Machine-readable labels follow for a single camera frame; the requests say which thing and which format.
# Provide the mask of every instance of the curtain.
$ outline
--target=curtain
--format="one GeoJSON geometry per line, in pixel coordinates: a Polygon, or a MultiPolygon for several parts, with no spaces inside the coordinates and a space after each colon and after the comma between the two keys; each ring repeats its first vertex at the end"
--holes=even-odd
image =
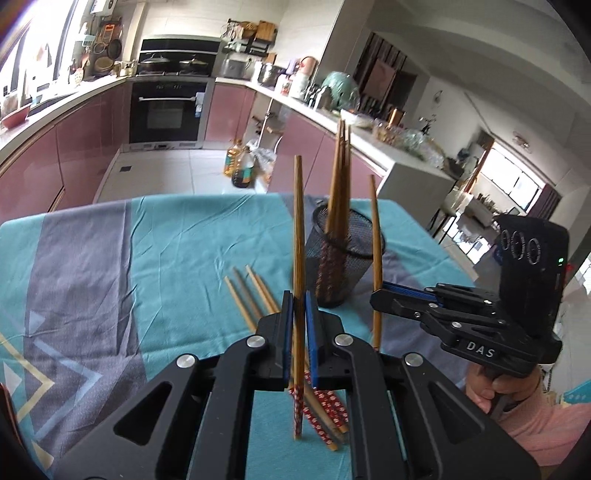
{"type": "Polygon", "coordinates": [[[543,218],[550,220],[550,217],[556,210],[561,199],[560,194],[552,188],[551,185],[546,184],[542,189],[542,193],[538,200],[533,204],[530,211],[527,213],[528,217],[543,218]]]}

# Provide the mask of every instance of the cabinet door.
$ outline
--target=cabinet door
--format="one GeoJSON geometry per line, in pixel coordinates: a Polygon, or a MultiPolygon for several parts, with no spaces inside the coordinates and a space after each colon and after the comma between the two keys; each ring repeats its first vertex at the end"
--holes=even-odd
{"type": "Polygon", "coordinates": [[[335,161],[336,140],[332,134],[326,134],[318,153],[314,159],[314,165],[307,178],[304,177],[306,186],[304,193],[322,197],[330,193],[330,182],[332,180],[333,163],[335,161]]]}
{"type": "Polygon", "coordinates": [[[113,110],[115,109],[115,92],[107,90],[100,96],[100,154],[105,171],[115,156],[115,133],[113,131],[113,110]]]}
{"type": "Polygon", "coordinates": [[[100,147],[100,98],[57,125],[57,148],[69,206],[92,203],[104,175],[100,147]]]}
{"type": "Polygon", "coordinates": [[[255,103],[255,95],[256,92],[254,90],[250,90],[250,88],[246,89],[244,102],[242,103],[242,111],[240,112],[238,127],[236,129],[236,138],[244,137],[248,121],[251,118],[252,105],[255,103]]]}
{"type": "Polygon", "coordinates": [[[47,212],[61,187],[56,129],[52,128],[0,177],[0,224],[47,212]]]}
{"type": "Polygon", "coordinates": [[[382,175],[371,169],[368,163],[356,154],[351,154],[351,198],[369,198],[369,176],[375,176],[376,187],[382,182],[382,175]]]}
{"type": "Polygon", "coordinates": [[[215,86],[205,132],[206,141],[230,143],[236,138],[245,95],[244,87],[215,86]]]}
{"type": "Polygon", "coordinates": [[[293,192],[296,155],[301,155],[305,185],[323,138],[324,130],[292,112],[285,123],[283,139],[277,148],[277,161],[273,168],[269,192],[293,192]]]}

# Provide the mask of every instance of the cooking oil bottle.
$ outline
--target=cooking oil bottle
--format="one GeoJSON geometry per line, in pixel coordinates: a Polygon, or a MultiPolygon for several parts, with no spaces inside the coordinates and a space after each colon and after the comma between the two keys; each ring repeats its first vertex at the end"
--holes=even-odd
{"type": "Polygon", "coordinates": [[[244,147],[232,172],[232,185],[242,189],[248,188],[253,180],[252,169],[254,166],[255,160],[250,148],[244,147]]]}
{"type": "Polygon", "coordinates": [[[238,139],[234,142],[233,146],[228,148],[228,151],[226,152],[226,161],[224,162],[223,166],[223,174],[226,177],[232,176],[232,172],[236,167],[240,153],[242,153],[242,140],[238,139]]]}

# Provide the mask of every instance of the teal tablecloth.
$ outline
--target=teal tablecloth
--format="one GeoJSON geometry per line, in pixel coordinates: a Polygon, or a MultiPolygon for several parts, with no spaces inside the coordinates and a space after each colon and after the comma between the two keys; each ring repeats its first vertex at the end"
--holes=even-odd
{"type": "MultiPolygon", "coordinates": [[[[153,196],[65,210],[0,227],[0,381],[33,458],[48,474],[72,445],[182,353],[222,353],[249,332],[223,282],[252,265],[276,299],[291,286],[292,199],[153,196]]],[[[307,233],[316,201],[306,199],[307,233]]],[[[352,206],[370,215],[365,200],[352,206]]],[[[470,285],[398,205],[380,202],[384,279],[470,285]]],[[[333,310],[369,340],[371,269],[333,310]]],[[[453,381],[463,360],[411,320],[386,318],[384,351],[423,353],[453,381]]],[[[307,424],[291,436],[291,398],[255,397],[247,477],[350,478],[307,424]]]]}

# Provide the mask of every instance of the red bowl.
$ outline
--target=red bowl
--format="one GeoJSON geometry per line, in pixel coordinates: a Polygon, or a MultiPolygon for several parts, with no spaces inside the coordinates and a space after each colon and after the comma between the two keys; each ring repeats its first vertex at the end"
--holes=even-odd
{"type": "Polygon", "coordinates": [[[30,109],[31,105],[22,106],[18,110],[15,110],[5,116],[0,123],[9,130],[11,128],[18,127],[25,122],[25,118],[27,118],[30,109]]]}

